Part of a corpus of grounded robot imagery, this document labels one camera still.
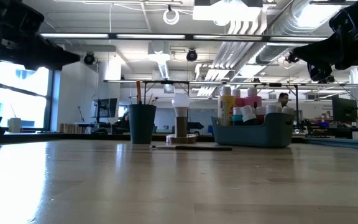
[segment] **window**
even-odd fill
[[[31,71],[0,62],[0,126],[7,128],[17,117],[23,128],[49,129],[52,78],[46,68]]]
[[[43,128],[46,105],[43,97],[0,88],[0,126],[8,127],[8,120],[18,117],[23,128]]]
[[[26,70],[23,65],[0,63],[0,84],[31,91],[43,96],[48,93],[49,70]]]

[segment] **plastic bin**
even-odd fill
[[[294,116],[269,113],[256,126],[220,126],[212,117],[215,142],[230,146],[286,147],[291,144]]]

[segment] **workbench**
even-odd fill
[[[26,222],[354,224],[358,149],[170,151],[102,140],[3,145],[0,223]]]

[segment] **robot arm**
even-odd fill
[[[288,62],[306,61],[310,78],[321,83],[333,82],[332,65],[338,70],[358,65],[358,1],[341,9],[329,26],[334,34],[328,39],[297,47],[287,57]]]
[[[43,21],[41,13],[21,0],[0,0],[0,60],[30,70],[61,70],[64,65],[79,61],[79,55],[63,50],[38,33]]]

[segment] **computer monitor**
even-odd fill
[[[93,103],[95,105],[94,118],[114,118],[116,116],[117,98],[93,100]]]
[[[334,121],[355,122],[357,119],[357,102],[342,98],[332,98]]]

